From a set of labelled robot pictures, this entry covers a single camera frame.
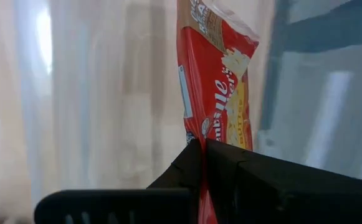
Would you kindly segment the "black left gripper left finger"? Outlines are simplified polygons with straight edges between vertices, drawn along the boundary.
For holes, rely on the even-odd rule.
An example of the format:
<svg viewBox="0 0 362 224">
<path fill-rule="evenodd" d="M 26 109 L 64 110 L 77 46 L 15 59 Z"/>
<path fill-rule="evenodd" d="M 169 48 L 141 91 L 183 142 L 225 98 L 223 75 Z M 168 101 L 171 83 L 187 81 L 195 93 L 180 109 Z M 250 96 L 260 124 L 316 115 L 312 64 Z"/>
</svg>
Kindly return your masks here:
<svg viewBox="0 0 362 224">
<path fill-rule="evenodd" d="M 34 210 L 38 224 L 197 223 L 202 152 L 192 140 L 145 189 L 61 190 Z"/>
</svg>

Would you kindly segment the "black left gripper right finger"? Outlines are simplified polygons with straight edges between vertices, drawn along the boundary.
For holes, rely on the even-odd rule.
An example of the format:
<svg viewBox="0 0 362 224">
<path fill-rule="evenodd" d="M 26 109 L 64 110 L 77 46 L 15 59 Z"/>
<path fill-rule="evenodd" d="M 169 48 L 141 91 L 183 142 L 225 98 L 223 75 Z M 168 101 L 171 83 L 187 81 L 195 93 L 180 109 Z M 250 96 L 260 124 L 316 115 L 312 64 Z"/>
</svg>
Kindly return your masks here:
<svg viewBox="0 0 362 224">
<path fill-rule="evenodd" d="M 208 140 L 219 223 L 362 223 L 362 180 Z"/>
</svg>

